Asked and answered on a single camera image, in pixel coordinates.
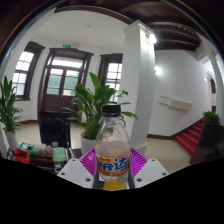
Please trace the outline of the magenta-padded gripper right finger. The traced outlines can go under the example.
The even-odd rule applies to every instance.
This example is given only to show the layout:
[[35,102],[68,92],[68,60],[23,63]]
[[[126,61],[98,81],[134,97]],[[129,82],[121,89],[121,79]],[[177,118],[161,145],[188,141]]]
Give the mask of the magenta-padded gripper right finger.
[[132,148],[129,162],[128,184],[130,189],[140,188],[169,175],[156,159],[148,159],[137,149]]

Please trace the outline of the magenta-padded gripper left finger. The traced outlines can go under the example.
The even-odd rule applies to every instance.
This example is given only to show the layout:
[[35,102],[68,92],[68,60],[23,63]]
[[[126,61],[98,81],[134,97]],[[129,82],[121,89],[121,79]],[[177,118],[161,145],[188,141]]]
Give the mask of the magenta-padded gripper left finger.
[[78,186],[92,189],[96,173],[95,149],[91,149],[79,159],[71,158],[58,173],[58,176]]

